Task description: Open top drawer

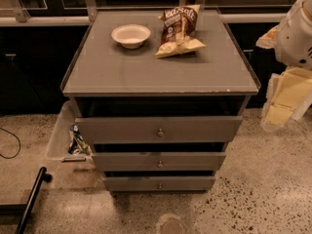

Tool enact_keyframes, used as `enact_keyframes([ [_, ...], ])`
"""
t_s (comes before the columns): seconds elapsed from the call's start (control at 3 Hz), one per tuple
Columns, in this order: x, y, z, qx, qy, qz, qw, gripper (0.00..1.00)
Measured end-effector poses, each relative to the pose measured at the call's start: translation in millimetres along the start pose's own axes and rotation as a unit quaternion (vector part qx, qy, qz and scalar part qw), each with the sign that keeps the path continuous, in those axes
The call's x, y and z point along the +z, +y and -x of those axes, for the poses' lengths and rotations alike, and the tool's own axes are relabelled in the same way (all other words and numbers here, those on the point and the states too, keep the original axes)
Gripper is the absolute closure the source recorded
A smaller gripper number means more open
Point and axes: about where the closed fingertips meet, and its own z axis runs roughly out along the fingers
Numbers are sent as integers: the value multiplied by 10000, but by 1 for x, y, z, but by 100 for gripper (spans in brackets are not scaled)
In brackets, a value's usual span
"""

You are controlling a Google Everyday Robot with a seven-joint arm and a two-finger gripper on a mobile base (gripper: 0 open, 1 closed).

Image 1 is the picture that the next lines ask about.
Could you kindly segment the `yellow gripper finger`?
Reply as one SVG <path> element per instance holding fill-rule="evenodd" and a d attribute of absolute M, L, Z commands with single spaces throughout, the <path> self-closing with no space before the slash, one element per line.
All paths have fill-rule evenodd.
<path fill-rule="evenodd" d="M 265 102 L 261 112 L 260 126 L 267 133 L 276 132 L 284 127 L 293 115 L 290 107 Z"/>
<path fill-rule="evenodd" d="M 270 30 L 260 36 L 255 44 L 262 49 L 273 49 L 276 44 L 277 29 L 278 26 L 272 27 Z"/>

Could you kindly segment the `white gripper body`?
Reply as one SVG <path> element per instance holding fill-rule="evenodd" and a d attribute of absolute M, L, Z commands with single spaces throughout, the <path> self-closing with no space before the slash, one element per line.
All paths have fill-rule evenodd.
<path fill-rule="evenodd" d="M 289 67 L 281 75 L 271 78 L 273 90 L 267 102 L 290 107 L 291 118 L 299 120 L 312 104 L 312 71 L 300 67 Z"/>

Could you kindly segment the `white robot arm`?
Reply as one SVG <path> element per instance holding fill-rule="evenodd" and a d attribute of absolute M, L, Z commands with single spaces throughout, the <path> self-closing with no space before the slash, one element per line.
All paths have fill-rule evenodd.
<path fill-rule="evenodd" d="M 286 66 L 268 83 L 261 127 L 272 133 L 293 118 L 299 120 L 312 102 L 312 0 L 296 0 L 280 23 L 258 38 L 256 45 L 273 49 Z"/>

